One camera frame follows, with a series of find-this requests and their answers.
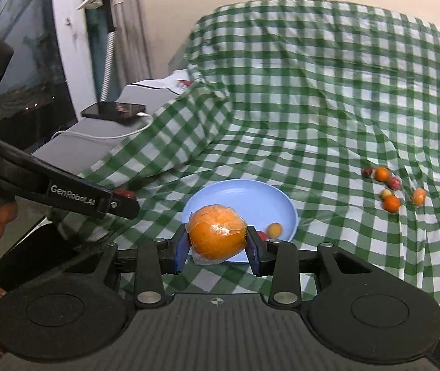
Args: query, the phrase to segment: door frame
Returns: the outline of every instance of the door frame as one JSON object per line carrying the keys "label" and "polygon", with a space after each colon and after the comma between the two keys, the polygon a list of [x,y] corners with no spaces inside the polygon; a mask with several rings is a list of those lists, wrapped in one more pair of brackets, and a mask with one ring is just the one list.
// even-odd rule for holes
{"label": "door frame", "polygon": [[53,18],[67,88],[78,121],[81,111],[96,102],[95,80],[83,0],[52,0]]}

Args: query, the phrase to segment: blue plate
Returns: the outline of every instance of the blue plate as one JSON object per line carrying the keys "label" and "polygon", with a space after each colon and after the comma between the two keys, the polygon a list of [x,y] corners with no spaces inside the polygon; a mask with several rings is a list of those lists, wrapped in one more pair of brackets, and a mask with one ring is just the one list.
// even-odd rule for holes
{"label": "blue plate", "polygon": [[[189,199],[182,212],[182,223],[189,221],[191,213],[213,204],[234,209],[248,225],[254,226],[260,232],[266,231],[271,223],[280,223],[280,240],[290,241],[296,234],[299,223],[296,208],[287,195],[264,182],[237,179],[209,185]],[[248,257],[242,251],[227,262],[244,264],[248,262]]]}

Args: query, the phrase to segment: tablecloth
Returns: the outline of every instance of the tablecloth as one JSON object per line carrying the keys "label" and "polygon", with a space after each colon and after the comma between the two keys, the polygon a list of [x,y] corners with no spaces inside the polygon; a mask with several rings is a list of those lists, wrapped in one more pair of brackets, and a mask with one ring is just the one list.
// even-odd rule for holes
{"label": "tablecloth", "polygon": [[[66,228],[120,248],[170,238],[202,187],[261,180],[297,208],[299,248],[332,242],[440,304],[440,27],[345,2],[253,1],[197,22],[186,59],[186,93],[82,174],[135,190],[138,218],[69,214]],[[364,179],[365,166],[401,178],[398,214],[381,208],[383,184]],[[428,194],[418,208],[409,200],[417,187]],[[301,279],[312,297],[314,282]],[[164,281],[169,293],[270,287],[248,265],[191,261]]]}

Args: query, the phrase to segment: red fruit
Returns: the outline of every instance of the red fruit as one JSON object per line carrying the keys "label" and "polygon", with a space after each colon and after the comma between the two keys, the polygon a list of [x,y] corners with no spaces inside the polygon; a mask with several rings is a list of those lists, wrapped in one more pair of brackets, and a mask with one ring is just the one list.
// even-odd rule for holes
{"label": "red fruit", "polygon": [[132,191],[129,191],[127,189],[116,189],[114,191],[115,194],[126,197],[126,198],[130,198],[130,199],[136,199],[136,194],[134,194]]}
{"label": "red fruit", "polygon": [[365,167],[362,169],[362,175],[364,177],[371,177],[373,174],[373,168],[372,167]]}
{"label": "red fruit", "polygon": [[266,234],[265,232],[258,232],[258,236],[260,236],[260,239],[263,241],[268,240],[268,234]]}
{"label": "red fruit", "polygon": [[398,177],[390,177],[390,179],[387,181],[387,186],[390,189],[401,189],[402,188],[402,183],[400,182],[400,178]]}

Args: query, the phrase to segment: wrapped orange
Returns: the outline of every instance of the wrapped orange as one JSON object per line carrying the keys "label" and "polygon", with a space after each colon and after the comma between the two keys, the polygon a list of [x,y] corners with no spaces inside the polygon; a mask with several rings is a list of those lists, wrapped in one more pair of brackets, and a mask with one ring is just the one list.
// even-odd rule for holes
{"label": "wrapped orange", "polygon": [[246,246],[246,222],[234,209],[208,205],[191,214],[186,231],[194,253],[206,261],[220,263],[241,252]]}

